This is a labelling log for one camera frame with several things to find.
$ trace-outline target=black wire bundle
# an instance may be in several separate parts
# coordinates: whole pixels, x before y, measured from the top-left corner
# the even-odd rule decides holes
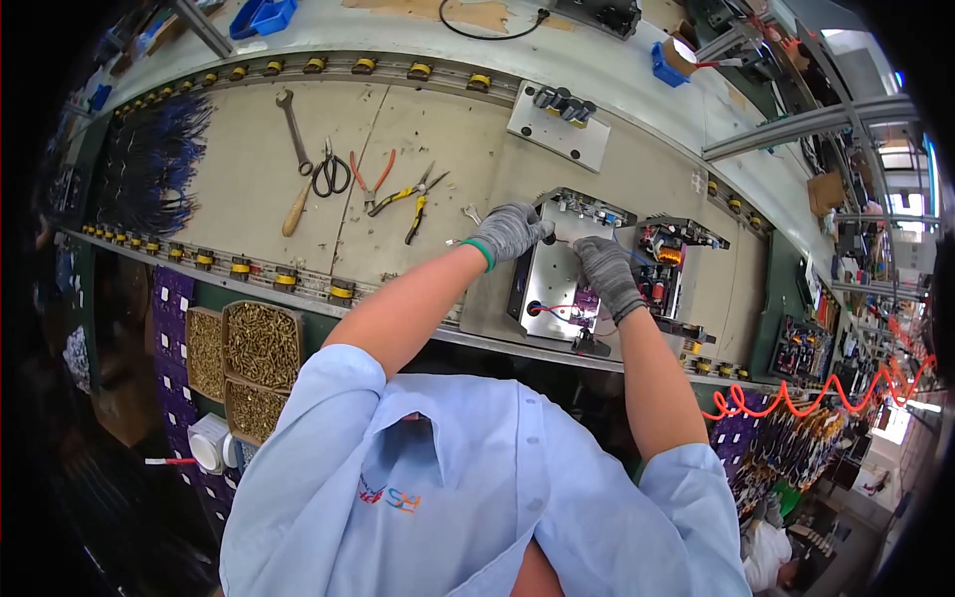
[[[215,108],[200,95],[171,97],[114,123],[96,220],[144,235],[171,236],[199,206],[186,189],[205,153],[202,133]]]

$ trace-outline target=black capacitor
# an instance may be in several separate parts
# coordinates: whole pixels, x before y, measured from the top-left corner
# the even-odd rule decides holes
[[[554,99],[550,102],[550,107],[558,112],[563,112],[563,109],[567,107],[568,101],[570,101],[570,90],[566,87],[558,87]]]
[[[574,118],[576,118],[580,122],[587,122],[588,120],[590,120],[590,117],[592,117],[595,112],[597,112],[597,105],[594,104],[594,102],[592,101],[585,101],[584,104],[581,106],[581,109],[577,112],[577,115],[574,116]]]
[[[563,107],[563,110],[561,110],[561,118],[563,118],[564,120],[570,120],[571,118],[576,116],[578,112],[581,111],[583,106],[584,106],[584,103],[581,102],[579,99],[568,99],[567,105],[565,105]]]
[[[541,87],[541,90],[534,96],[534,105],[538,108],[546,108],[554,101],[556,96],[557,92],[554,91],[553,87]]]

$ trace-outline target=hand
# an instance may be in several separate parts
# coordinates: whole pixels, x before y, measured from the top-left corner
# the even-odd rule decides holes
[[[553,233],[554,223],[541,220],[530,203],[507,203],[492,209],[465,243],[481,249],[491,271]]]
[[[622,246],[599,236],[588,236],[577,239],[574,252],[581,258],[587,282],[613,316],[613,323],[619,326],[632,311],[647,306],[637,290],[629,258]]]

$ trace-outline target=metal plate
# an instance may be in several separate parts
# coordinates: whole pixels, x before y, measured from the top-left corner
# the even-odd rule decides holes
[[[586,128],[579,129],[566,120],[545,112],[534,105],[533,95],[529,96],[524,92],[528,85],[535,89],[541,86],[533,81],[523,81],[520,84],[514,111],[507,122],[507,132],[546,147],[587,170],[600,172],[606,141],[610,138],[610,127],[592,117]],[[580,157],[574,159],[572,152],[580,152]]]
[[[571,341],[581,331],[581,326],[566,323],[547,313],[532,316],[527,312],[527,305],[533,301],[548,307],[572,304],[581,278],[580,260],[572,248],[574,241],[584,236],[611,237],[613,228],[596,223],[591,218],[581,218],[580,215],[570,210],[561,211],[556,203],[550,201],[541,205],[541,217],[553,221],[555,236],[567,242],[553,245],[538,243],[534,249],[518,320],[528,335]],[[564,313],[558,312],[558,315],[567,319],[570,309]]]

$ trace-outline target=scissors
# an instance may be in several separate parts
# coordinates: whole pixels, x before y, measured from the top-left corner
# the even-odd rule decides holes
[[[338,179],[339,164],[341,164],[342,169],[345,170],[345,182],[343,182],[341,186],[335,184]],[[325,193],[318,190],[318,174],[320,172],[325,175],[327,188]],[[351,170],[349,170],[349,166],[331,150],[331,137],[325,137],[325,159],[322,160],[322,163],[315,166],[315,171],[311,174],[311,190],[315,191],[315,194],[319,197],[330,197],[332,193],[338,194],[345,192],[349,184],[351,184]]]

